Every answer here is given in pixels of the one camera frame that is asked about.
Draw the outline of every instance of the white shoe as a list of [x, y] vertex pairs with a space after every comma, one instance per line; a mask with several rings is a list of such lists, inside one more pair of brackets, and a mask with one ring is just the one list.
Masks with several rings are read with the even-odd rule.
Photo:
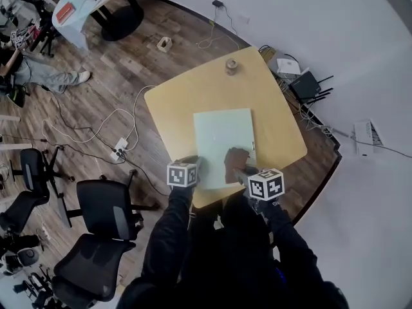
[[85, 71], [79, 74], [79, 84], [82, 84], [83, 82], [86, 82], [87, 80], [90, 79], [91, 72], [90, 71]]

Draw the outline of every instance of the white board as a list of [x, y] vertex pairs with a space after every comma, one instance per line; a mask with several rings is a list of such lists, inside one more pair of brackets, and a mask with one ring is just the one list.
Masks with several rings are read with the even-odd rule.
[[202, 189], [221, 189], [239, 185], [225, 182], [225, 157], [232, 147], [249, 151], [248, 164], [256, 165], [252, 114], [250, 109], [195, 113], [193, 115]]

